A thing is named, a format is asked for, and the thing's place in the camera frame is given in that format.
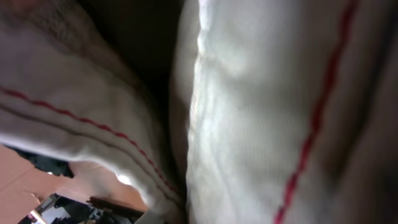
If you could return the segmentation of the beige khaki shorts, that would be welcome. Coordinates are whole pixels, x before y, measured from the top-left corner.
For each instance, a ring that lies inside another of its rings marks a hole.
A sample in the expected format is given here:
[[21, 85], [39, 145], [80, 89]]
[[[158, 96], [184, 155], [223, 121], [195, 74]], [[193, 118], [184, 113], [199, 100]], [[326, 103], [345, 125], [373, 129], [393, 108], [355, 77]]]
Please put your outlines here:
[[168, 223], [396, 223], [396, 1], [2, 1], [1, 142]]

